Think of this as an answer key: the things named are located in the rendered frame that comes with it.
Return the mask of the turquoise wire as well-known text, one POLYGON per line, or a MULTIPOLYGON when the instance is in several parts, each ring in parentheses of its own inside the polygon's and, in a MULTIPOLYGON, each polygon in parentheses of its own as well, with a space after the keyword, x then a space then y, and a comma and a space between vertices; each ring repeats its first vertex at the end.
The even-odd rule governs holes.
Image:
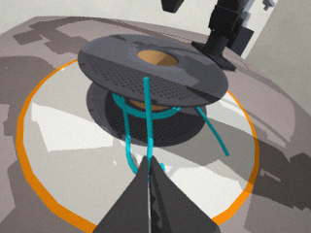
MULTIPOLYGON (((154 134, 153 134, 153 119, 161 119, 166 117, 171 117, 175 115, 180 108, 171 108, 168 111, 161 112, 161 113, 152 113, 152 103, 151 103, 151 90, 150 90, 150 79, 148 77, 145 77, 144 80, 144 94, 145 94, 145 106, 146 106, 146 112, 141 112, 138 110, 135 110, 125 104, 124 98, 119 97, 118 95, 113 94, 113 98, 117 105, 123 110, 123 117, 124 117, 124 125, 125 125, 125 138, 126 138, 126 144, 125 144, 125 151, 126 151, 126 158, 128 165, 130 166, 132 172, 136 175, 138 169, 136 168, 132 157, 131 157, 131 151, 130 151, 130 132, 129 132, 129 124, 128 124, 128 117, 127 113, 141 118, 147 119, 147 131, 148 131, 148 147, 147 147, 147 157, 148 157, 148 163, 149 163, 149 175, 150 175, 150 166, 151 166, 151 157, 153 154, 153 141, 154 141, 154 134)), ((199 109, 199 107, 196 107, 198 112, 201 114, 203 119, 206 121, 216 138, 218 139, 223 151, 225 152, 226 156, 229 156, 229 153, 220 138, 217 131, 214 129, 210 121, 207 119, 207 117, 202 113, 202 111, 199 109)))

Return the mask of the orange painted ring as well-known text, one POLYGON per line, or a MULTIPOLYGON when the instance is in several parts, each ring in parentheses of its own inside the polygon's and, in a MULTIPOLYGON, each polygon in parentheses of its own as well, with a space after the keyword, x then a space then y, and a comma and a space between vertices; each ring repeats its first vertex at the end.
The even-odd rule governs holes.
MULTIPOLYGON (((63 67, 65 67, 65 66, 67 66, 73 62, 76 62, 76 61, 78 61, 78 60, 75 59, 73 61, 70 61, 70 62, 58 67, 57 69, 55 69, 51 73, 49 73, 29 93, 29 95, 27 96, 26 100, 24 101, 24 103, 21 107, 21 110, 19 112, 18 119, 17 119, 16 150, 17 150, 17 159, 18 159, 20 169, 21 169, 26 181, 28 182, 29 186, 31 187, 33 192, 36 194, 36 196, 40 199, 40 201, 52 213, 54 213, 56 216, 58 216, 60 219, 62 219, 67 224, 71 225, 72 227, 74 227, 74 228, 76 228, 76 229, 78 229, 84 233, 92 233, 92 231, 94 230, 96 225, 91 224, 91 223, 73 215, 72 213, 70 213, 66 209, 64 209, 53 198, 51 198, 50 195, 43 189, 43 187, 37 181, 36 177, 34 176, 32 170, 28 164, 28 161, 27 161, 27 158, 26 158, 26 155, 24 152, 23 140, 22 140, 22 126, 23 126, 23 120, 24 120, 25 112, 26 112, 26 109, 28 107, 30 100, 32 99, 32 97, 35 94, 35 92, 37 91, 37 89, 43 84, 44 81, 46 81, 55 72, 57 72, 58 70, 62 69, 63 67)), ((254 170, 253 170, 252 176, 251 176, 246 188, 244 189, 244 191, 240 195, 240 197, 225 212, 223 212, 221 215, 219 215, 213 219, 214 222, 216 222, 219 226, 221 226, 226 221, 228 221, 232 216, 234 216, 238 212, 238 210, 243 206, 243 204, 246 202, 246 200, 248 199, 249 195, 251 194, 251 192, 254 188, 254 185, 256 183, 258 173, 259 173, 259 140, 258 140, 258 136, 257 136, 256 130, 255 130, 255 127, 252 124, 252 121, 249 118, 247 112, 242 107, 242 105, 239 103, 239 101, 229 91, 227 91, 227 92, 238 103, 238 105, 240 106, 240 108, 244 112, 245 116, 247 117, 247 119, 251 125, 253 135, 254 135, 254 139, 255 139, 256 158, 255 158, 255 165, 254 165, 254 170)))

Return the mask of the white circular mat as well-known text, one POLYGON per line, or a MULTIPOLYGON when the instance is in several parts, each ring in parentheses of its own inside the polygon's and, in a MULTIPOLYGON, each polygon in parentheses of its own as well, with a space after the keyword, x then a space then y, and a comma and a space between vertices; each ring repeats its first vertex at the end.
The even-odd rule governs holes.
MULTIPOLYGON (((28 164, 43 189, 64 209, 97 226, 135 178, 125 141, 91 117, 86 94, 92 81, 73 62, 37 89, 25 112, 22 140, 28 164)), ((255 165, 251 125, 227 92, 206 106, 207 118, 191 139, 153 147, 169 179, 209 218, 225 212, 246 188, 255 165)))

